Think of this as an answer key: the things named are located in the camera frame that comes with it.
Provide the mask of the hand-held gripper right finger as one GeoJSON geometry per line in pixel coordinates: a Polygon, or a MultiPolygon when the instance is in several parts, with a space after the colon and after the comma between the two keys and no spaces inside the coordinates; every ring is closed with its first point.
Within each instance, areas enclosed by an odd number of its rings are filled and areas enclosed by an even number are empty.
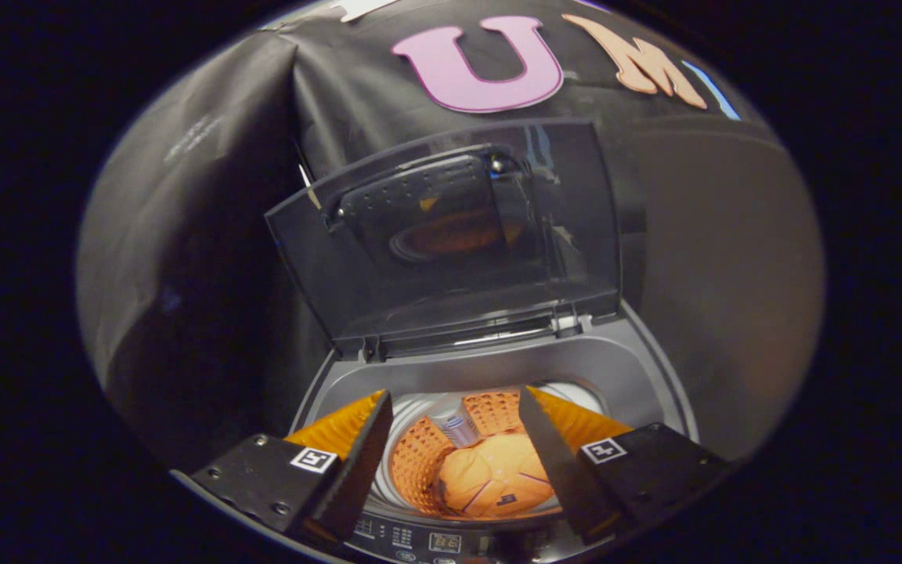
{"type": "Polygon", "coordinates": [[[640,538],[733,475],[733,461],[663,422],[631,428],[532,386],[518,397],[565,520],[588,544],[640,538]]]}

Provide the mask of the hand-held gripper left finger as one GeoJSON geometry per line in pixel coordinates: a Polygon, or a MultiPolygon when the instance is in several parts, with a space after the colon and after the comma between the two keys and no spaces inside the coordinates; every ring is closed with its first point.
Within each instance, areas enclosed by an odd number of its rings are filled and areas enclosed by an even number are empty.
{"type": "Polygon", "coordinates": [[[311,545],[353,536],[394,420],[380,389],[278,438],[255,433],[189,475],[189,484],[262,527],[311,545]]]}

